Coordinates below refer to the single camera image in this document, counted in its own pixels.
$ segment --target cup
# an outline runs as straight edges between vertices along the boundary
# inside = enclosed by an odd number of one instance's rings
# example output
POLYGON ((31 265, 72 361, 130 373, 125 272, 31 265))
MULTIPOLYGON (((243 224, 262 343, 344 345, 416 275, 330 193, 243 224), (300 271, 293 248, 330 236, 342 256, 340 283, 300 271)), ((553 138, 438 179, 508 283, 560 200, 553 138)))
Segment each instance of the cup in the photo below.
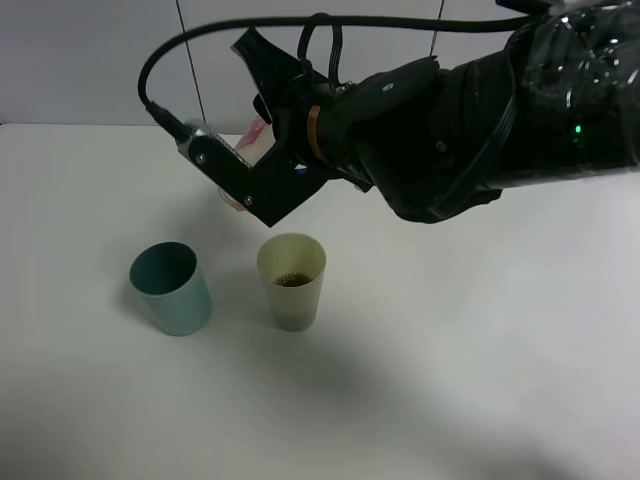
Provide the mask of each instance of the cup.
POLYGON ((300 233, 278 235, 260 248, 257 264, 276 325, 289 332, 309 328, 327 264, 322 245, 300 233))
POLYGON ((154 314, 160 330, 175 336, 191 335, 211 317, 211 296, 187 245, 159 243, 131 264, 129 281, 154 314))

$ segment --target wire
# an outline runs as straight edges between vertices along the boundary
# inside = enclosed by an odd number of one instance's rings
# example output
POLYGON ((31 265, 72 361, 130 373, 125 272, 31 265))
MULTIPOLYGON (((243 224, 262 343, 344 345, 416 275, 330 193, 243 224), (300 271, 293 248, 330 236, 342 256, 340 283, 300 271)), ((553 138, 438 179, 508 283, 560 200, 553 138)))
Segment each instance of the wire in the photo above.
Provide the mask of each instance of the wire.
MULTIPOLYGON (((438 11, 438 20, 442 18, 442 12, 444 12, 444 0, 440 1, 440 10, 438 11)), ((433 52, 436 49, 436 40, 438 39, 438 30, 433 32, 433 37, 431 37, 431 48, 429 49, 429 56, 433 57, 433 52)))
MULTIPOLYGON (((178 17, 180 17, 180 28, 182 29, 182 33, 185 33, 187 29, 184 28, 184 19, 182 18, 182 8, 180 8, 180 0, 176 0, 176 7, 178 9, 178 17)), ((189 47, 189 42, 184 42, 184 46, 187 47, 187 56, 189 57, 189 65, 191 66, 191 76, 193 77, 193 85, 196 87, 196 95, 198 97, 198 105, 200 105, 200 113, 202 113, 202 121, 204 123, 207 123, 207 116, 204 114, 202 96, 200 95, 200 85, 198 85, 198 77, 196 76, 196 69, 193 65, 193 58, 191 57, 191 48, 189 47)))
MULTIPOLYGON (((232 30, 237 28, 250 27, 300 27, 306 25, 343 25, 353 27, 384 27, 384 28, 403 28, 409 30, 438 30, 440 32, 458 32, 458 33, 491 33, 491 32, 510 32, 531 22, 531 17, 519 17, 507 20, 492 20, 488 22, 468 22, 455 20, 432 20, 421 18, 404 18, 404 17, 380 17, 380 16, 330 16, 330 17, 263 17, 263 18, 241 18, 236 20, 225 20, 221 22, 209 23, 200 27, 188 30, 180 35, 176 35, 158 47, 142 66, 140 76, 138 77, 138 96, 145 105, 149 113, 154 115, 161 108, 155 104, 147 96, 147 81, 153 67, 158 61, 177 46, 192 40, 194 38, 208 35, 223 30, 232 30)), ((170 123, 174 123, 175 117, 170 119, 170 123)))

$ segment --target coffee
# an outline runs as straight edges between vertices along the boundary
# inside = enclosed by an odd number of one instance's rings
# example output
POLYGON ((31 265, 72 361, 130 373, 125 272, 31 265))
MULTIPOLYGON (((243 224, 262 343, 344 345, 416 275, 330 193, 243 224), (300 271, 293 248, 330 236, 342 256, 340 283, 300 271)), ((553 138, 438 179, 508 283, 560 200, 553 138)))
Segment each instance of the coffee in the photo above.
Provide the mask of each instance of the coffee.
POLYGON ((311 279, 304 273, 285 273, 276 278, 273 282, 281 287, 300 287, 309 283, 311 279))

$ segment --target white table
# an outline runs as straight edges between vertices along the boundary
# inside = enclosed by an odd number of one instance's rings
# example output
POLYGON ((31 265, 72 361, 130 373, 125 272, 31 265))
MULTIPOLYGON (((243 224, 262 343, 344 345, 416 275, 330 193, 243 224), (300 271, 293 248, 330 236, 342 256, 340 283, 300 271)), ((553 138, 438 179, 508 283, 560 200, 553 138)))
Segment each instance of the white table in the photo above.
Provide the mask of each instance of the white table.
POLYGON ((0 127, 0 478, 637 479, 638 180, 435 226, 334 182, 269 230, 159 128, 0 127), (329 256, 304 334, 256 278, 283 231, 329 256), (191 337, 127 289, 168 239, 215 302, 191 337))

